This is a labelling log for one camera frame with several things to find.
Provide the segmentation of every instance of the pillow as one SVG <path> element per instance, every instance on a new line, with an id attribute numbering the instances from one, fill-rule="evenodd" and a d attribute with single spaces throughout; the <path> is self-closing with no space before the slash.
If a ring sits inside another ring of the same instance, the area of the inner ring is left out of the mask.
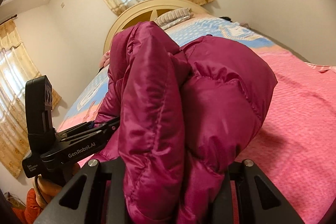
<path id="1" fill-rule="evenodd" d="M 192 17 L 190 8 L 180 8 L 160 15 L 154 22 L 163 30 L 175 26 Z"/>

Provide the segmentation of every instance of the magenta puffer jacket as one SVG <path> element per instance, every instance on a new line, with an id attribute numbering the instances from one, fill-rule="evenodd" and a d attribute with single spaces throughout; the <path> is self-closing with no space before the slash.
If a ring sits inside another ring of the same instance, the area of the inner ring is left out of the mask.
<path id="1" fill-rule="evenodd" d="M 202 222 L 225 169 L 263 124 L 272 70 L 238 42 L 207 35 L 180 48 L 144 22 L 113 38 L 108 76 L 95 122 L 121 121 L 95 158 L 123 158 L 133 222 Z"/>

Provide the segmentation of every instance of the silver bolt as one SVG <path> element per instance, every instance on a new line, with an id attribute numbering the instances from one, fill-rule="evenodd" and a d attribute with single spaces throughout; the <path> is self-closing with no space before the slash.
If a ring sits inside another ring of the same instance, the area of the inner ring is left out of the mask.
<path id="1" fill-rule="evenodd" d="M 244 160 L 244 164 L 245 164 L 245 166 L 247 166 L 247 167 L 251 167 L 251 166 L 254 165 L 254 162 L 251 161 L 251 160 Z"/>
<path id="2" fill-rule="evenodd" d="M 98 164 L 98 160 L 89 160 L 89 162 L 87 163 L 90 167 L 96 166 Z"/>

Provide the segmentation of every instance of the headboard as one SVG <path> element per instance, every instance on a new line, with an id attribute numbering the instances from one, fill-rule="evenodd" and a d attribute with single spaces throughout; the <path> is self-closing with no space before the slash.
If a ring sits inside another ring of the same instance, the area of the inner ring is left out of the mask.
<path id="1" fill-rule="evenodd" d="M 124 11 L 110 29 L 104 45 L 104 53 L 110 50 L 110 43 L 117 32 L 138 22 L 155 20 L 158 16 L 178 8 L 190 8 L 194 14 L 209 14 L 203 7 L 188 0 L 145 0 Z"/>

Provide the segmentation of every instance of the bed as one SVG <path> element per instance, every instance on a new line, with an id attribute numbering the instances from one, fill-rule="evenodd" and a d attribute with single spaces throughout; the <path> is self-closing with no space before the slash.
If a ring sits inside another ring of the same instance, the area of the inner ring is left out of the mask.
<path id="1" fill-rule="evenodd" d="M 267 118 L 237 160 L 254 160 L 304 222 L 317 224 L 336 197 L 336 69 L 304 63 L 269 39 L 186 0 L 147 0 L 129 8 L 111 27 L 104 52 L 117 32 L 183 7 L 194 16 L 166 30 L 180 46 L 207 34 L 229 38 L 251 48 L 274 71 L 278 85 Z M 107 70 L 85 88 L 59 131 L 96 117 L 108 90 Z"/>

